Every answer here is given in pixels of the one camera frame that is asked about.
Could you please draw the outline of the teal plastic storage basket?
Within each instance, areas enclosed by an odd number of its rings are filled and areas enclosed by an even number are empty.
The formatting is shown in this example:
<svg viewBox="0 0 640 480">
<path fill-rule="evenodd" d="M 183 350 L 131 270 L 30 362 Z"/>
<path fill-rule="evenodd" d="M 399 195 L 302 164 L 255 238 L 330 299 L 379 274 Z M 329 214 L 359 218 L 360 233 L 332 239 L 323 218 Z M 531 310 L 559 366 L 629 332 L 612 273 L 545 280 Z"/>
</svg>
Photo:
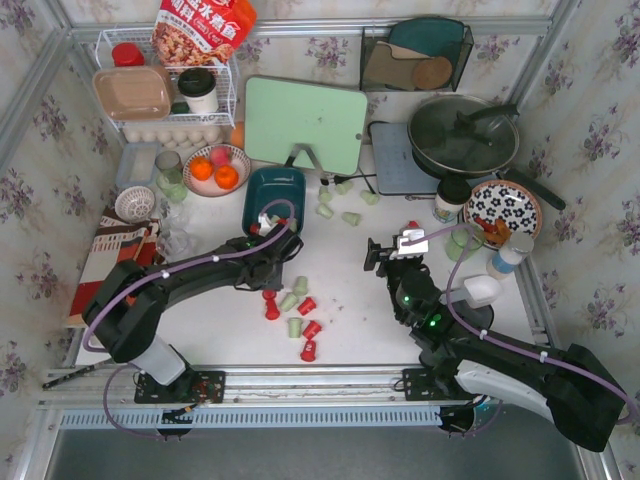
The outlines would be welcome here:
<svg viewBox="0 0 640 480">
<path fill-rule="evenodd" d="M 253 172 L 247 182 L 242 230 L 247 236 L 252 224 L 258 224 L 258 216 L 266 213 L 287 219 L 290 208 L 282 201 L 288 201 L 294 209 L 294 219 L 290 229 L 300 233 L 304 226 L 306 201 L 306 179 L 304 174 L 294 168 L 265 167 Z"/>
</svg>

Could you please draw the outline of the white plastic scoop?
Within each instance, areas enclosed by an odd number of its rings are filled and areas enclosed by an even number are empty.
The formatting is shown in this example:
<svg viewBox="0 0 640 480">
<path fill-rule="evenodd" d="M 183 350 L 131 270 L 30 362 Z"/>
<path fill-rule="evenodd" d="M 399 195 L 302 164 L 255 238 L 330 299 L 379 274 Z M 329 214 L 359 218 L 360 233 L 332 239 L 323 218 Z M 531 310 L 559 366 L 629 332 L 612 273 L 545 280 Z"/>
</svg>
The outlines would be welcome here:
<svg viewBox="0 0 640 480">
<path fill-rule="evenodd" d="M 492 304 L 502 294 L 500 282 L 489 275 L 466 278 L 458 288 L 444 292 L 440 303 L 446 305 L 464 301 L 472 309 Z"/>
</svg>

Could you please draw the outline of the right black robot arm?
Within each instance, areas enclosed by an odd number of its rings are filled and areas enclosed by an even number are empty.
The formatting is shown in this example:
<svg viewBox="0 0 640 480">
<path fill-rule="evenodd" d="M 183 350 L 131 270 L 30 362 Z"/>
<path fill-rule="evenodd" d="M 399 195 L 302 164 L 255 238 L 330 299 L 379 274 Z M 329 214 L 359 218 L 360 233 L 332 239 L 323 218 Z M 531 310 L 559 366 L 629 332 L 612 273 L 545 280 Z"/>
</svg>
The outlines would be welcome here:
<svg viewBox="0 0 640 480">
<path fill-rule="evenodd" d="M 446 396 L 485 395 L 553 423 L 574 444 L 601 452 L 615 426 L 639 418 L 635 402 L 587 348 L 544 348 L 472 323 L 442 303 L 421 257 L 401 259 L 370 241 L 364 268 L 385 279 L 395 319 Z"/>
</svg>

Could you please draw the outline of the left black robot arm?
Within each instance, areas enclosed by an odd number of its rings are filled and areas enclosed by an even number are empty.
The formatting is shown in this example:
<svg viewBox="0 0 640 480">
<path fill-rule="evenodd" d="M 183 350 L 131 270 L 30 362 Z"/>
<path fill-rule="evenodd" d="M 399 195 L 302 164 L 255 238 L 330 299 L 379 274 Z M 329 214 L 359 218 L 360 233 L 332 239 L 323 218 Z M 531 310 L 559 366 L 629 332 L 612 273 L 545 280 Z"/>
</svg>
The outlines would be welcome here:
<svg viewBox="0 0 640 480">
<path fill-rule="evenodd" d="M 132 364 L 156 383 L 180 389 L 193 378 L 188 362 L 157 334 L 165 310 L 213 289 L 266 288 L 303 247 L 278 225 L 270 233 L 233 238 L 217 249 L 172 264 L 117 263 L 88 302 L 82 319 L 117 363 Z"/>
</svg>

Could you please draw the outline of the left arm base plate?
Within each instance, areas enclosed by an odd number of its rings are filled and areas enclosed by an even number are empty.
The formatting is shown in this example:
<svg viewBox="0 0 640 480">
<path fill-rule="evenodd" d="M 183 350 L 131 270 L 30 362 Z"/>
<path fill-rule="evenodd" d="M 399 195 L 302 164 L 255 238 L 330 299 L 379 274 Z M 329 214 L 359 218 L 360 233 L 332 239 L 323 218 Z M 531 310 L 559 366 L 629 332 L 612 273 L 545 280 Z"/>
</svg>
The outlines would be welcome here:
<svg viewBox="0 0 640 480">
<path fill-rule="evenodd" d="M 182 389 L 159 384 L 149 374 L 135 381 L 136 404 L 221 403 L 224 399 L 225 371 L 195 371 Z"/>
</svg>

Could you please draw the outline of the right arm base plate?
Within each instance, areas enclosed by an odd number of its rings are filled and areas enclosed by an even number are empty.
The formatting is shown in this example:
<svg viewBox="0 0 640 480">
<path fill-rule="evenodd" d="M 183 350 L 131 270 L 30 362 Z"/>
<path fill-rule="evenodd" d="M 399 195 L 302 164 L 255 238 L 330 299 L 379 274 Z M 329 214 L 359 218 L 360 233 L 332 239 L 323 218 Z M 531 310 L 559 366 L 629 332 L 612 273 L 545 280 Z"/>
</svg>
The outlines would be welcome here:
<svg viewBox="0 0 640 480">
<path fill-rule="evenodd" d="M 470 401 L 474 398 L 453 378 L 438 376 L 432 369 L 404 369 L 401 379 L 407 401 Z"/>
</svg>

